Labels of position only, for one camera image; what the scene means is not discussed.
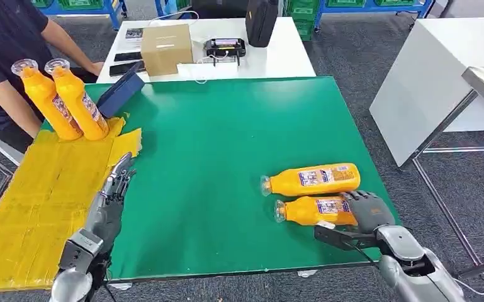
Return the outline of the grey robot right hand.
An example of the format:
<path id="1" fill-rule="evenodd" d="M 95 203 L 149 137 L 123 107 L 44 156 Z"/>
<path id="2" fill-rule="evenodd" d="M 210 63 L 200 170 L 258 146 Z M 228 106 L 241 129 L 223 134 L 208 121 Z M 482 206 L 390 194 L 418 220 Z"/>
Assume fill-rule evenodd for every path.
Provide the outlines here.
<path id="1" fill-rule="evenodd" d="M 383 225 L 396 225 L 395 218 L 386 203 L 375 193 L 363 190 L 341 193 L 357 221 L 360 233 L 370 234 Z"/>

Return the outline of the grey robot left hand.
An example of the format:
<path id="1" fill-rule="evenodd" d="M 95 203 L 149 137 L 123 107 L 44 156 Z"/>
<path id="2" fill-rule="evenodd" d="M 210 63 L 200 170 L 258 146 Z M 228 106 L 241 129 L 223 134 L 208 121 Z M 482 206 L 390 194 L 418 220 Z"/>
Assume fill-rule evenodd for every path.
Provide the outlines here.
<path id="1" fill-rule="evenodd" d="M 120 233 L 125 195 L 136 173 L 132 164 L 132 154 L 127 152 L 113 166 L 89 209 L 84 228 L 103 240 L 101 254 L 111 250 Z"/>

